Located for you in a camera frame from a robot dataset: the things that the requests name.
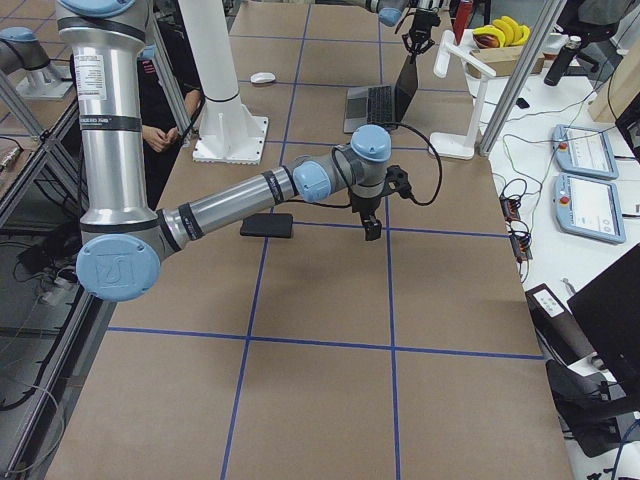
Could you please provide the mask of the seated person's hands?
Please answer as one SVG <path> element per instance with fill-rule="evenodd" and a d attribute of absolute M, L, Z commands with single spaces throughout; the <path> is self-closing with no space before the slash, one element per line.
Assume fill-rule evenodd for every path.
<path fill-rule="evenodd" d="M 176 127 L 165 132 L 157 127 L 143 125 L 142 137 L 153 151 L 162 153 L 180 139 L 180 133 Z"/>

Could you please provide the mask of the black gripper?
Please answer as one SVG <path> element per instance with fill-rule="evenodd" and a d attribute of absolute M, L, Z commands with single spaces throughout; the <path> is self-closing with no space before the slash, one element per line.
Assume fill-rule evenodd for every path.
<path fill-rule="evenodd" d="M 432 28 L 440 25 L 440 16 L 437 10 L 417 9 L 412 23 L 412 35 L 402 35 L 407 57 L 410 64 L 414 64 L 417 57 L 426 53 L 434 46 Z"/>
<path fill-rule="evenodd" d="M 365 197 L 356 192 L 354 188 L 349 191 L 349 199 L 353 213 L 357 213 L 365 230 L 365 240 L 373 241 L 381 237 L 381 222 L 376 217 L 376 211 L 380 207 L 382 196 L 376 194 Z"/>

